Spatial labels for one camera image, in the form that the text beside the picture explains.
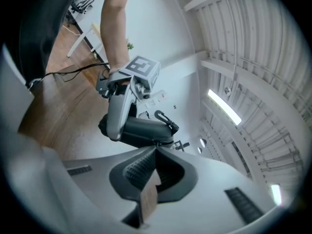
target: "wire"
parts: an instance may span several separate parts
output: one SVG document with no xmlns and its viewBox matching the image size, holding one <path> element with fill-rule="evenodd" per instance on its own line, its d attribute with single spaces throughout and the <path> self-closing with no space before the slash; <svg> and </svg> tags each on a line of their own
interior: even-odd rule
<svg viewBox="0 0 312 234">
<path fill-rule="evenodd" d="M 108 67 L 106 67 L 106 65 L 109 65 L 108 62 L 100 62 L 100 63 L 93 63 L 93 64 L 90 64 L 88 66 L 85 66 L 85 67 L 82 67 L 82 68 L 78 68 L 74 71 L 70 71 L 70 72 L 50 72 L 48 74 L 46 74 L 42 79 L 44 79 L 46 76 L 49 76 L 49 75 L 53 75 L 53 74 L 59 74 L 59 75 L 67 75 L 67 74 L 73 74 L 73 73 L 76 73 L 76 72 L 81 72 L 82 70 L 85 70 L 87 68 L 92 68 L 92 67 L 95 67 L 95 66 L 101 66 L 103 65 L 105 67 L 105 69 L 109 69 Z"/>
<path fill-rule="evenodd" d="M 105 72 L 106 70 L 107 70 L 107 69 L 103 69 L 103 71 L 102 71 L 102 76 L 103 76 L 103 77 L 105 77 L 104 72 Z"/>
<path fill-rule="evenodd" d="M 62 25 L 65 29 L 67 29 L 69 32 L 72 32 L 75 36 L 81 36 L 80 34 L 76 34 L 74 31 L 71 31 L 69 28 Z"/>
<path fill-rule="evenodd" d="M 67 74 L 74 74 L 74 73 L 77 73 L 77 74 L 74 75 L 73 78 L 71 78 L 71 79 L 65 81 L 65 82 L 68 82 L 68 81 L 73 80 L 82 70 L 85 70 L 85 69 L 88 69 L 88 68 L 92 68 L 92 67 L 95 67 L 95 66 L 101 66 L 101 65 L 104 66 L 105 70 L 110 70 L 109 67 L 107 67 L 107 65 L 109 65 L 108 62 L 93 63 L 93 64 L 90 64 L 90 65 L 88 65 L 88 66 L 85 66 L 85 67 L 82 67 L 82 68 L 78 68 L 78 69 L 76 69 L 76 70 L 74 70 L 74 71 L 70 71 L 70 72 L 50 72 L 50 73 L 46 74 L 42 79 L 40 79 L 40 80 L 39 80 L 39 79 L 36 79 L 36 80 L 35 80 L 34 82 L 32 82 L 31 84 L 28 84 L 27 87 L 28 87 L 28 89 L 31 89 L 32 87 L 34 87 L 35 85 L 37 85 L 38 83 L 40 83 L 45 77 L 47 77 L 47 76 L 49 76 L 49 75 L 58 74 L 58 75 L 61 75 L 61 76 L 65 76 L 65 75 L 67 75 Z"/>
</svg>

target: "black vent grille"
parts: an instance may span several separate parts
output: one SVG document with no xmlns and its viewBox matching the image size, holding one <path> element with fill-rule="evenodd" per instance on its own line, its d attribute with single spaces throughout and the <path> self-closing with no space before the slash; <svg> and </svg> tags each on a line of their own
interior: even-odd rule
<svg viewBox="0 0 312 234">
<path fill-rule="evenodd" d="M 184 176 L 184 169 L 178 163 L 160 152 L 151 151 L 127 166 L 125 177 L 142 191 L 155 169 L 161 181 L 157 186 L 159 193 L 177 184 Z"/>
<path fill-rule="evenodd" d="M 259 208 L 239 188 L 226 190 L 225 193 L 246 224 L 254 222 L 263 215 Z"/>
<path fill-rule="evenodd" d="M 86 173 L 86 172 L 89 172 L 91 170 L 92 170 L 91 166 L 81 166 L 81 167 L 77 167 L 77 168 L 67 169 L 67 172 L 69 173 L 70 176 L 73 176 L 73 175 Z"/>
<path fill-rule="evenodd" d="M 125 177 L 132 185 L 142 191 L 154 170 L 155 151 L 151 151 L 127 166 L 125 169 Z"/>
</svg>

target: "cardboard piece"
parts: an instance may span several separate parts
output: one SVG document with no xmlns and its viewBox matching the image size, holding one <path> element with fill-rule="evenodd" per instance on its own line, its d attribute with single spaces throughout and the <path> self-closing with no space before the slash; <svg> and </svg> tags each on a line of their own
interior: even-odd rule
<svg viewBox="0 0 312 234">
<path fill-rule="evenodd" d="M 161 181 L 155 169 L 140 195 L 140 210 L 143 223 L 157 207 L 158 193 L 156 185 L 160 184 Z"/>
</svg>

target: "ceiling light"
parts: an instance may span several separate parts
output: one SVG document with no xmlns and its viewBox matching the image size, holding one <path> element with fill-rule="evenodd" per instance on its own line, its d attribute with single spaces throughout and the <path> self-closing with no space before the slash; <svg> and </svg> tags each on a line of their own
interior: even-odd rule
<svg viewBox="0 0 312 234">
<path fill-rule="evenodd" d="M 234 112 L 232 108 L 228 104 L 225 103 L 223 99 L 221 99 L 215 92 L 213 92 L 211 89 L 208 91 L 208 96 L 213 99 L 226 113 L 227 115 L 234 121 L 236 125 L 238 125 L 242 120 L 237 115 L 237 113 Z"/>
<path fill-rule="evenodd" d="M 203 148 L 205 148 L 206 144 L 207 144 L 207 140 L 205 140 L 204 138 L 200 139 L 200 143 L 203 146 Z"/>
<path fill-rule="evenodd" d="M 282 195 L 279 185 L 271 185 L 273 199 L 276 205 L 282 204 Z"/>
</svg>

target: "ceiling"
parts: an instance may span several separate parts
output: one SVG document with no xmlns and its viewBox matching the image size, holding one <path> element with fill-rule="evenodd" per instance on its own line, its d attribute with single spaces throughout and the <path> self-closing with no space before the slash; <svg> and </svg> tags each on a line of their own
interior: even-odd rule
<svg viewBox="0 0 312 234">
<path fill-rule="evenodd" d="M 184 10 L 196 14 L 208 55 L 199 69 L 200 133 L 209 139 L 208 125 L 223 147 L 243 139 L 250 170 L 267 186 L 293 192 L 312 131 L 311 56 L 296 23 L 279 0 L 190 0 Z M 207 106 L 209 89 L 241 117 L 237 127 Z M 222 154 L 215 158 L 224 161 Z"/>
</svg>

